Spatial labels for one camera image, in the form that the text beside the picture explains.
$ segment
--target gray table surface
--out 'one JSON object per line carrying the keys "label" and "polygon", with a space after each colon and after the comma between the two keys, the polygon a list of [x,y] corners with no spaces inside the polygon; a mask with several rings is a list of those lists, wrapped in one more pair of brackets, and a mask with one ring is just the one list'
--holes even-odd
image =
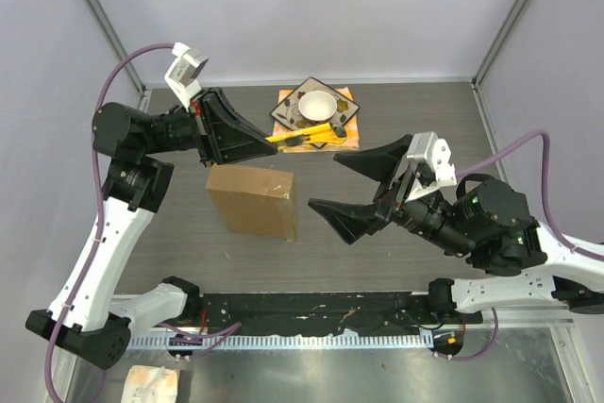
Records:
{"label": "gray table surface", "polygon": [[[269,112],[278,89],[239,87],[225,92],[241,115],[270,134]],[[361,149],[434,130],[447,139],[457,168],[491,154],[469,83],[350,89],[361,106]],[[155,90],[149,111],[159,113],[173,104],[176,99],[169,91]],[[205,191],[208,170],[199,164],[196,152],[158,158],[173,162],[176,169],[159,213],[126,265],[120,293],[144,293],[172,275],[196,283],[204,292],[425,290],[436,277],[483,276],[400,227],[386,227],[352,246],[343,243],[307,206],[308,199],[368,203],[377,186],[335,163],[333,153],[280,153],[245,164],[294,172],[299,223],[298,239],[290,243],[227,231]]]}

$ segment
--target plate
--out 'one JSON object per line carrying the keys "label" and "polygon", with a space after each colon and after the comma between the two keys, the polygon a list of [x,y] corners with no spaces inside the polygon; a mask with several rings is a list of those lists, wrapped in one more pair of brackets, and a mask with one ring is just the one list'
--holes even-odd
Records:
{"label": "plate", "polygon": [[[298,101],[306,93],[313,92],[315,90],[327,92],[336,98],[338,108],[336,113],[329,120],[330,122],[345,125],[359,111],[359,105],[353,100],[329,87],[327,84],[324,84],[320,80],[315,79],[314,77],[309,77],[297,88],[295,88],[289,96],[277,104],[277,107],[271,112],[271,117],[292,131],[312,126],[312,124],[308,123],[300,113],[300,110],[298,109]],[[322,148],[325,146],[324,143],[314,143],[313,145],[317,148]]]}

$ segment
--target cardboard box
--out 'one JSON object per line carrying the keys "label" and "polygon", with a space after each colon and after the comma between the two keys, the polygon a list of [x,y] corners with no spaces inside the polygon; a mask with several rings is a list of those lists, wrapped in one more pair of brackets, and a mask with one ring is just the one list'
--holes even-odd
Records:
{"label": "cardboard box", "polygon": [[295,239],[294,174],[243,165],[214,165],[206,189],[231,231]]}

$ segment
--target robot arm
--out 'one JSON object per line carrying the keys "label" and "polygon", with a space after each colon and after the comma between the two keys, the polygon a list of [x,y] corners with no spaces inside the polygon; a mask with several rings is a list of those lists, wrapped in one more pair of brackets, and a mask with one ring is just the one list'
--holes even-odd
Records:
{"label": "robot arm", "polygon": [[[457,184],[449,157],[448,145],[433,132],[407,135],[373,150],[338,153],[336,161],[379,183],[372,204],[311,199],[309,205],[346,243],[394,223],[446,255],[497,276],[430,282],[422,310],[437,322],[453,313],[538,302],[604,312],[604,262],[560,243],[546,224],[530,216],[522,193],[492,176],[466,176],[457,200],[449,203],[440,191]],[[479,184],[467,192],[468,181]],[[567,239],[604,255],[604,245]]]}
{"label": "robot arm", "polygon": [[[57,345],[108,369],[131,337],[167,319],[192,320],[200,312],[199,288],[168,277],[153,291],[125,303],[111,303],[118,279],[144,229],[166,194],[174,166],[148,155],[196,149],[201,162],[230,163],[274,155],[262,131],[237,114],[221,89],[202,89],[196,80],[205,59],[177,43],[165,76],[182,106],[149,115],[107,103],[92,119],[94,150],[111,162],[105,183],[105,225],[92,266],[60,327]],[[32,311],[26,327],[49,339],[67,295],[81,278],[95,239],[98,219],[75,268],[48,310]]]}

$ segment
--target yellow tool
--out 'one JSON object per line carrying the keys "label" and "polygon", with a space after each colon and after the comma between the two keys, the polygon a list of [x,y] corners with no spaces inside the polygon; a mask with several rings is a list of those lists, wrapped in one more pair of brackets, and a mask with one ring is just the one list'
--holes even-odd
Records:
{"label": "yellow tool", "polygon": [[270,136],[266,140],[276,143],[280,151],[306,143],[344,143],[346,130],[342,125],[323,123],[318,126],[305,127],[297,131]]}

